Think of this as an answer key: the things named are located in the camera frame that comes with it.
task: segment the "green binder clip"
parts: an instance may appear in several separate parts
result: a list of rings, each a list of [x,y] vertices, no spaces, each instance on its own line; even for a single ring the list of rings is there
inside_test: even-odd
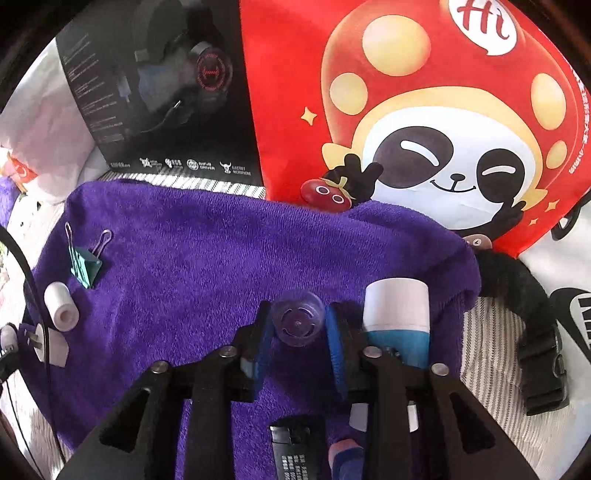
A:
[[[90,251],[85,248],[74,247],[72,227],[68,222],[66,222],[66,236],[68,238],[68,251],[72,262],[70,271],[84,288],[92,288],[92,284],[103,265],[103,262],[99,258],[100,254],[105,248],[105,245],[113,238],[113,232],[111,230],[103,230],[98,243]]]

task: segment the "purple towel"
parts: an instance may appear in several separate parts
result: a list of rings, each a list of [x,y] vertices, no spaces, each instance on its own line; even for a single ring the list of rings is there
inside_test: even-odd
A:
[[[70,274],[64,223],[77,247],[113,230],[93,290]],[[463,312],[480,289],[467,244],[403,207],[364,203],[343,214],[227,194],[141,183],[89,182],[70,195],[35,277],[44,291],[67,283],[80,323],[65,333],[65,369],[52,367],[57,429],[76,447],[142,371],[158,359],[193,362],[251,323],[258,303],[289,288],[325,303],[362,304],[365,287],[388,277],[427,283],[433,362],[459,373]],[[47,412],[43,369],[22,345],[22,375]],[[332,380],[326,337],[296,349],[277,339],[255,404],[234,404],[236,478],[275,478],[268,425],[297,413],[326,416],[332,442],[350,436],[348,407]]]
[[[7,177],[0,177],[0,225],[6,227],[10,214],[21,194],[18,187]]]

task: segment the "speech bubble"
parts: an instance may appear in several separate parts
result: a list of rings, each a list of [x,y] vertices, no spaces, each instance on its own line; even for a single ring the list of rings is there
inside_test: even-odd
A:
[[[490,56],[509,53],[517,44],[517,29],[498,0],[449,0],[454,23]]]

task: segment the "panda hand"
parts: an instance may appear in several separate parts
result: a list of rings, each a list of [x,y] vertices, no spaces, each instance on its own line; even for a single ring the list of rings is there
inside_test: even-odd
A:
[[[521,209],[524,206],[525,202],[523,201],[517,202],[514,206],[511,206],[510,203],[505,203],[490,222],[474,228],[454,230],[454,232],[461,237],[469,235],[486,235],[491,242],[493,242],[521,221],[523,218],[523,211]]]
[[[525,206],[525,202],[522,200],[512,207],[506,207],[505,205],[507,204],[504,204],[501,209],[495,213],[491,223],[503,224],[506,227],[505,232],[508,232],[523,218],[522,209]]]
[[[323,178],[339,183],[342,177],[347,178],[343,188],[352,196],[353,206],[367,202],[375,191],[375,183],[384,172],[384,167],[379,163],[370,163],[365,171],[361,170],[361,159],[349,153],[345,155],[345,165],[339,165],[329,170]]]

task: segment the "white bag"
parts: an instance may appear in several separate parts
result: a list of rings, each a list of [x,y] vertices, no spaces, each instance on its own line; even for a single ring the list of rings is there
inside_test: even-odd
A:
[[[58,203],[78,184],[95,146],[66,81],[56,41],[27,70],[0,114],[0,145],[37,174],[25,184],[39,201]],[[94,168],[94,180],[107,171]]]

